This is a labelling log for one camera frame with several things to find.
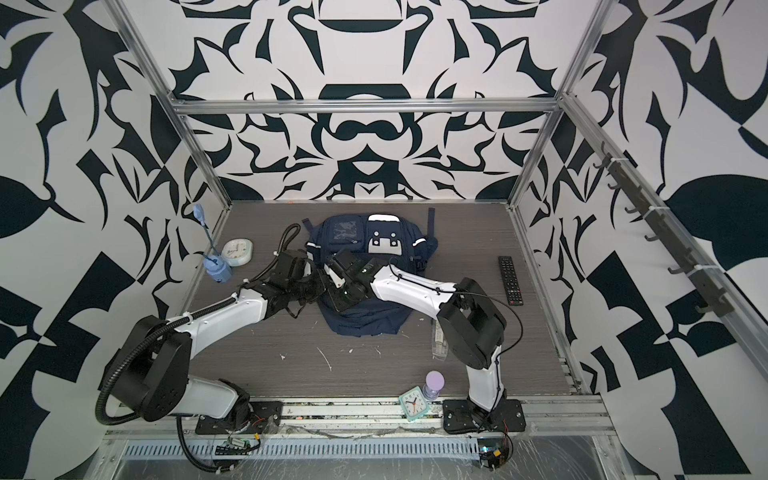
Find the navy blue student backpack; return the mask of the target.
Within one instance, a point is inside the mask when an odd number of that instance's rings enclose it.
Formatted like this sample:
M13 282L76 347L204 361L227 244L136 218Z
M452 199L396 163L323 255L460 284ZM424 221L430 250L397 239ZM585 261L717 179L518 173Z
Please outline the navy blue student backpack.
M428 210L426 231L389 213L340 214L316 225L305 218L302 224L309 233L307 255L321 271L340 253L351 262L354 275L371 277L373 266L385 264L422 274L438 249L433 208ZM412 312L401 304L349 293L339 280L330 282L319 309L333 332L353 337L395 335Z

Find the clear plastic ruler case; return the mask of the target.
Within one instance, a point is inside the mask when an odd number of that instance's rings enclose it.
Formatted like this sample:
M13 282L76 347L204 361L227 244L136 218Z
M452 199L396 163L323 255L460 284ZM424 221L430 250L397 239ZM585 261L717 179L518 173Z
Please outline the clear plastic ruler case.
M445 334L437 320L432 322L432 357L437 361L445 361L449 352L449 346Z

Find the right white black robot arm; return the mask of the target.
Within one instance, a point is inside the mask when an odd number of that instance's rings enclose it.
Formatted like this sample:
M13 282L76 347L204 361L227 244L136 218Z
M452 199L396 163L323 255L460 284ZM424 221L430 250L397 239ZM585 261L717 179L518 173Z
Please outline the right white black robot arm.
M406 272L378 259L368 261L343 250L323 267L326 292L341 312L365 299L396 303L427 315L440 325L453 355L468 375L468 401L484 415L506 398L500 357L507 320L479 283L465 278L440 282Z

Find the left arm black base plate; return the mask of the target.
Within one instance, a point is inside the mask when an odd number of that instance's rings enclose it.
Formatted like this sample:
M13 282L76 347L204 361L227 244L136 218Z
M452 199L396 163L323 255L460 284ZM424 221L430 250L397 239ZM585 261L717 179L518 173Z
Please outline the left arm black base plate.
M223 418L201 417L197 435L262 434L281 423L283 403L280 401L238 400Z

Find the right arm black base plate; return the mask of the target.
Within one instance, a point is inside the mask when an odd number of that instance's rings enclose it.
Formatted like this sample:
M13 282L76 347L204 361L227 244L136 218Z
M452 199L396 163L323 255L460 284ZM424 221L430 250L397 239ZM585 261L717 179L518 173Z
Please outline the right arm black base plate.
M443 429L451 435L473 432L523 432L527 422L518 400L502 399L490 412L465 400L442 402Z

